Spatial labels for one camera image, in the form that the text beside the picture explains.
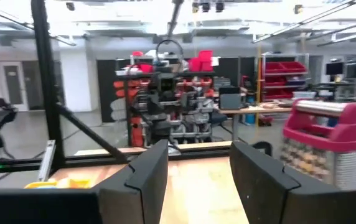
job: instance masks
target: monitor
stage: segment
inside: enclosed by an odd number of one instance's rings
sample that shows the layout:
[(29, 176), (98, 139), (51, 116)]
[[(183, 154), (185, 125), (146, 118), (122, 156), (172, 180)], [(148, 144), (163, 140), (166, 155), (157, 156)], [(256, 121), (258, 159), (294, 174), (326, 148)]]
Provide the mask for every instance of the monitor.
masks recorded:
[(326, 64), (326, 75), (341, 75), (344, 73), (344, 63), (334, 62)]

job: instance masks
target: gray floor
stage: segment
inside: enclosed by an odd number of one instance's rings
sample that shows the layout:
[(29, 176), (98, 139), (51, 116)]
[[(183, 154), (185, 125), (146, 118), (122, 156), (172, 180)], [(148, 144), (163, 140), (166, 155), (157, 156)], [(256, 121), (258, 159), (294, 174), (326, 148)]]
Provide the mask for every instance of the gray floor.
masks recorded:
[[(105, 138), (110, 144), (124, 147), (124, 123), (102, 125), (100, 113), (77, 113), (77, 117), (96, 133)], [(62, 118), (62, 132), (64, 138), (65, 154), (74, 155), (79, 150), (101, 148), (88, 136), (79, 131), (73, 124)], [(230, 121), (225, 122), (225, 127), (231, 129)], [(273, 145), (274, 155), (279, 154), (283, 121), (274, 121), (271, 127), (240, 125), (239, 137), (248, 143), (268, 141)], [(47, 125), (44, 112), (19, 113), (13, 123), (5, 125), (1, 131), (4, 136), (7, 150), (18, 159), (41, 157), (44, 151), (47, 137)], [(230, 133), (220, 127), (213, 129), (213, 135), (225, 140), (230, 140)], [(0, 174), (0, 188), (22, 188), (26, 184), (36, 180), (38, 171), (15, 172), (12, 174)]]

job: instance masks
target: workbench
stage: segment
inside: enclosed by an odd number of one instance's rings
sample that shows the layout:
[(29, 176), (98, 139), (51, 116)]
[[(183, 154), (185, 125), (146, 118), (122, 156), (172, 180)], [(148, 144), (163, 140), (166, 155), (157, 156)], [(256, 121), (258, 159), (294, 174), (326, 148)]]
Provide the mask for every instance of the workbench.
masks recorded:
[[(181, 150), (229, 146), (230, 141), (178, 145)], [(140, 147), (122, 148), (141, 152)], [(104, 154), (103, 149), (78, 151), (77, 156)], [(54, 180), (90, 179), (94, 184), (110, 177), (125, 165), (58, 170)], [(161, 224), (248, 224), (230, 169), (229, 157), (169, 161)]]
[(232, 114), (232, 141), (238, 140), (238, 128), (239, 128), (239, 116), (241, 114), (255, 114), (255, 113), (289, 113), (291, 108), (273, 108), (273, 109), (264, 109), (260, 106), (249, 106), (248, 108), (243, 108), (240, 110), (220, 110), (221, 114)]

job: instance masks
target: ceiling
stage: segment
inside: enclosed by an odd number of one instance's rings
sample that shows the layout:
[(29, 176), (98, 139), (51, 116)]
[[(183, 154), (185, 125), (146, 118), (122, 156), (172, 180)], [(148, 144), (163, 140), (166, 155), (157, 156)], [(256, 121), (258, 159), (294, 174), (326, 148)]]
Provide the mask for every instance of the ceiling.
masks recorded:
[[(201, 37), (243, 36), (254, 39), (255, 35), (270, 34), (298, 21), (312, 17), (342, 2), (333, 0), (307, 1), (302, 13), (295, 14), (294, 0), (230, 0), (225, 9), (215, 12), (211, 4), (209, 12), (192, 13), (192, 1), (184, 1), (177, 14), (173, 35)], [(67, 3), (74, 3), (70, 11)], [(50, 32), (65, 38), (92, 37), (154, 37), (165, 36), (168, 22), (176, 5), (171, 1), (122, 1), (122, 0), (48, 0), (47, 13)], [(32, 23), (30, 0), (0, 0), (0, 11), (17, 17), (24, 24)], [(332, 30), (342, 30), (329, 34)], [(331, 41), (356, 34), (356, 5), (322, 19), (276, 35), (268, 41), (295, 42), (301, 39), (315, 43)], [(22, 25), (0, 18), (0, 40), (32, 39), (34, 33)]]

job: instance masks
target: black metal frame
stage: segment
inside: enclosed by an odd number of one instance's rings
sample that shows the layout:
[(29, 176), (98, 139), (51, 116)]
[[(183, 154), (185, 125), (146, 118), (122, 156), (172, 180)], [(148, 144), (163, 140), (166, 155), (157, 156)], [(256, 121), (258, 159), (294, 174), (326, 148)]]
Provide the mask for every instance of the black metal frame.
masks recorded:
[[(55, 91), (55, 74), (52, 58), (52, 48), (48, 33), (49, 25), (47, 23), (47, 11), (44, 0), (32, 0), (31, 10), (34, 20), (35, 42), (37, 46), (37, 55), (39, 59), (40, 75), (42, 83), (42, 92), (44, 95), (45, 116), (47, 119), (48, 135), (50, 140), (55, 140), (54, 158), (51, 160), (49, 175), (52, 175), (59, 169), (87, 166), (104, 166), (114, 164), (126, 164), (141, 152), (122, 153), (117, 148), (111, 146), (97, 133), (92, 131), (87, 125), (74, 117), (73, 113), (57, 103), (57, 94)], [(209, 76), (210, 73), (190, 73), (181, 74), (182, 76)], [(128, 95), (128, 80), (124, 82), (124, 91)], [(60, 116), (66, 117), (79, 130), (83, 131), (92, 140), (102, 146), (109, 154), (99, 154), (90, 156), (68, 156), (63, 151), (62, 130), (60, 128)], [(127, 112), (127, 119), (130, 121), (130, 112)], [(177, 161), (183, 159), (201, 159), (209, 157), (228, 156), (230, 146), (211, 147), (210, 149), (187, 149), (182, 150), (181, 155), (169, 156), (169, 160)], [(0, 173), (19, 172), (29, 170), (39, 170), (42, 159), (18, 159), (0, 161)]]

